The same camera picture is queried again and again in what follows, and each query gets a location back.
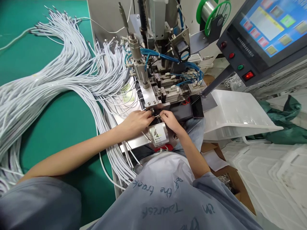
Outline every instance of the person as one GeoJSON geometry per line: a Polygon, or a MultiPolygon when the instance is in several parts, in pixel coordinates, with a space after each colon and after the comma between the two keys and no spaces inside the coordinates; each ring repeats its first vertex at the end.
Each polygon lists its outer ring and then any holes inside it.
{"type": "MultiPolygon", "coordinates": [[[[89,229],[261,229],[200,154],[205,120],[187,121],[186,131],[172,112],[160,116],[180,143],[173,152],[147,157],[140,174],[89,229]]],[[[79,229],[81,195],[58,177],[135,137],[153,119],[151,111],[132,112],[108,132],[39,162],[0,199],[0,226],[79,229]]]]}

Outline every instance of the wire reel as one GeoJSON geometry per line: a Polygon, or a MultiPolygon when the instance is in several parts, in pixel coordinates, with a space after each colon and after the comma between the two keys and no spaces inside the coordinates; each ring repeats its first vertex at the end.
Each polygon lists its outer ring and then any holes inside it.
{"type": "Polygon", "coordinates": [[[198,24],[201,23],[201,20],[204,20],[206,23],[205,26],[205,35],[208,37],[211,30],[212,21],[219,15],[222,15],[224,18],[223,25],[229,18],[231,11],[231,4],[228,0],[218,3],[218,0],[201,0],[196,12],[196,20],[198,24]]]}

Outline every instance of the green button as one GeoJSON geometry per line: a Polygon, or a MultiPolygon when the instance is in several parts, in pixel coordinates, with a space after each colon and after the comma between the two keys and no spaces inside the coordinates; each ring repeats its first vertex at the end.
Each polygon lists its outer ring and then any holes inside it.
{"type": "Polygon", "coordinates": [[[242,70],[244,68],[244,65],[239,65],[238,70],[242,70]]]}

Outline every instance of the red light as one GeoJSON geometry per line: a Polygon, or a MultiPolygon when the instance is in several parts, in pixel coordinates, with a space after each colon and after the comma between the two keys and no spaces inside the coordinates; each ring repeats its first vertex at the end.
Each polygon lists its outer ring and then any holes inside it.
{"type": "Polygon", "coordinates": [[[233,58],[234,57],[234,53],[229,54],[229,58],[233,58]]]}
{"type": "Polygon", "coordinates": [[[227,42],[222,42],[221,43],[221,48],[224,49],[227,46],[227,42]]]}
{"type": "Polygon", "coordinates": [[[251,79],[252,77],[254,77],[254,73],[249,71],[247,74],[243,75],[243,78],[247,81],[249,79],[251,79]]]}

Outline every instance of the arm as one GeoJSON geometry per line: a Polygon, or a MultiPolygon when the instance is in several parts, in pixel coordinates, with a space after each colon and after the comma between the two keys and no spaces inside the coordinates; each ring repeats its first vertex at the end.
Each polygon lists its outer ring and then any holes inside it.
{"type": "Polygon", "coordinates": [[[153,119],[151,111],[133,111],[121,124],[108,132],[66,148],[39,162],[18,183],[32,177],[56,177],[67,174],[106,148],[135,137],[153,119]]]}
{"type": "Polygon", "coordinates": [[[161,111],[160,116],[162,121],[165,122],[165,124],[174,131],[179,138],[195,178],[200,178],[205,173],[210,172],[206,160],[197,150],[184,128],[178,123],[174,114],[171,111],[163,110],[161,111]]]}

